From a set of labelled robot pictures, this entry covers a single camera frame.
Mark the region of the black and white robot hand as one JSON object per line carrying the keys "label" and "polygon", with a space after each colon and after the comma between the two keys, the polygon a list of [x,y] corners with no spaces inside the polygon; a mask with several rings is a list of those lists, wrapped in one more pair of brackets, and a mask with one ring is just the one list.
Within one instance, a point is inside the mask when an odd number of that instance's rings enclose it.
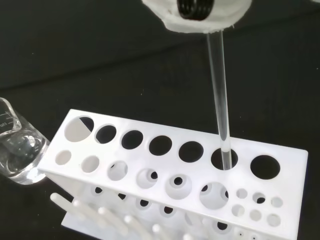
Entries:
{"label": "black and white robot hand", "polygon": [[233,26],[251,0],[143,0],[164,26],[177,33],[214,33]]}

